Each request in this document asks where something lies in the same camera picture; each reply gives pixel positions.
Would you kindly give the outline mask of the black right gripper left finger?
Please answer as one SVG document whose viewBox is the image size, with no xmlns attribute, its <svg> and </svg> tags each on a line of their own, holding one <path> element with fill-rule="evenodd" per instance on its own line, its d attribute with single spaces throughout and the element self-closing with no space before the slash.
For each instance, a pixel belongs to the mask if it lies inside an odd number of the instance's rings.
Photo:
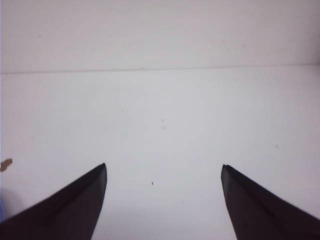
<svg viewBox="0 0 320 240">
<path fill-rule="evenodd" d="M 104 202 L 107 167 L 96 166 L 0 224 L 2 240 L 90 240 Z"/>
</svg>

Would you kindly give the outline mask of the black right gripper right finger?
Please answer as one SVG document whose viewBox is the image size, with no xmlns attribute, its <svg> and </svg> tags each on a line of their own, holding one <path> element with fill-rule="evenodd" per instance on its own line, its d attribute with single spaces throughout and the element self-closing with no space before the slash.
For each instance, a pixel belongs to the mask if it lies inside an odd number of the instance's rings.
<svg viewBox="0 0 320 240">
<path fill-rule="evenodd" d="M 318 240 L 320 220 L 279 198 L 230 165 L 220 175 L 238 240 Z"/>
</svg>

